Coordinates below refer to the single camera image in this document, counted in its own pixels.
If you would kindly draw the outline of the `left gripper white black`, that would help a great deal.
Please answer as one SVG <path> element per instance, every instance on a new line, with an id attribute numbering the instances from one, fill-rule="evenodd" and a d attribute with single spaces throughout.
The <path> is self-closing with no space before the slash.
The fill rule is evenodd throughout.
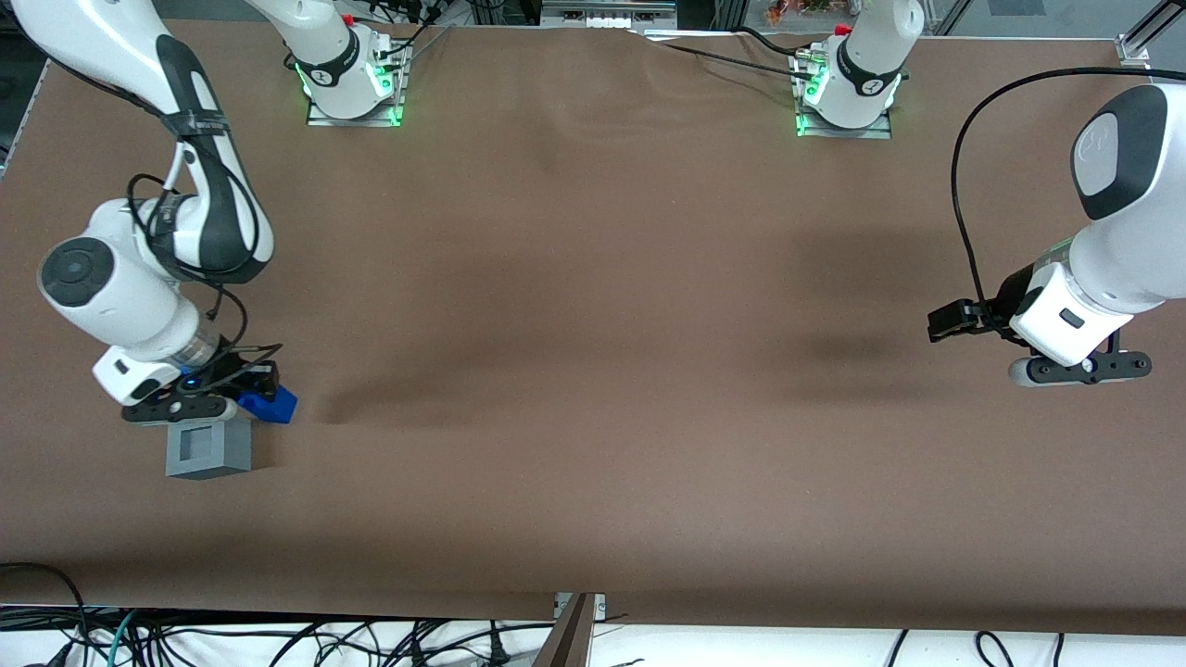
<path id="1" fill-rule="evenodd" d="M 1005 331 L 1026 347 L 1076 366 L 1131 320 L 1131 279 L 1070 262 L 1029 263 L 1001 282 L 996 298 L 952 301 L 927 313 L 927 341 Z"/>

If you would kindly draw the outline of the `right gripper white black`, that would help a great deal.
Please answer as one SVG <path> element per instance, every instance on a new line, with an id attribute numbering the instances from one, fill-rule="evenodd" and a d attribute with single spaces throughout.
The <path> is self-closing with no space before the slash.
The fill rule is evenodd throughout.
<path id="1" fill-rule="evenodd" d="M 93 376 L 122 406 L 135 406 L 157 390 L 185 388 L 195 396 L 223 396 L 232 400 L 232 389 L 208 389 L 208 385 L 237 368 L 232 352 L 217 354 L 202 366 L 174 366 L 168 360 L 135 360 L 122 347 L 110 347 L 93 366 Z M 246 367 L 240 375 L 240 398 L 274 401 L 279 371 L 275 360 Z"/>

